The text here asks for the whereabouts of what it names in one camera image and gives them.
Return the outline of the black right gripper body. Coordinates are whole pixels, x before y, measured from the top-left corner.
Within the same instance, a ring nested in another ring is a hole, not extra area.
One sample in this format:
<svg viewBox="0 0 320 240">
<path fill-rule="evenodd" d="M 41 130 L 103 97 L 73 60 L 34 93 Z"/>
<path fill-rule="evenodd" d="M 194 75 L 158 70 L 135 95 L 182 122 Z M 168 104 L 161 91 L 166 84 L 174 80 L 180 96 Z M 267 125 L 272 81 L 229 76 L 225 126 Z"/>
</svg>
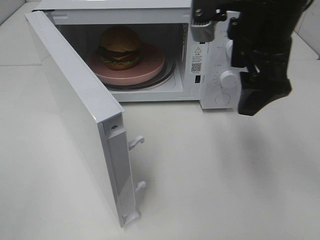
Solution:
<svg viewBox="0 0 320 240">
<path fill-rule="evenodd" d="M 247 68 L 252 82 L 288 82 L 291 35 L 307 9 L 305 0 L 194 0 L 191 9 L 197 27 L 238 12 L 227 30 L 233 40 L 231 65 Z"/>
</svg>

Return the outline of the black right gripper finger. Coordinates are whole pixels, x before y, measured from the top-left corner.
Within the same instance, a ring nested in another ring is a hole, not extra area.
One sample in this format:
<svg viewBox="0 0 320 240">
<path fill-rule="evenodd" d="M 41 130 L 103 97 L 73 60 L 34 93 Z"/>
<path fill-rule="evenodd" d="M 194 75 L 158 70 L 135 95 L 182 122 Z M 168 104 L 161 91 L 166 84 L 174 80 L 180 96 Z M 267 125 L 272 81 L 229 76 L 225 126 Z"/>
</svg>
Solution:
<svg viewBox="0 0 320 240">
<path fill-rule="evenodd" d="M 270 77 L 261 73 L 240 73 L 241 91 L 237 112 L 254 116 L 271 102 L 287 97 L 292 86 L 287 77 Z"/>
</svg>

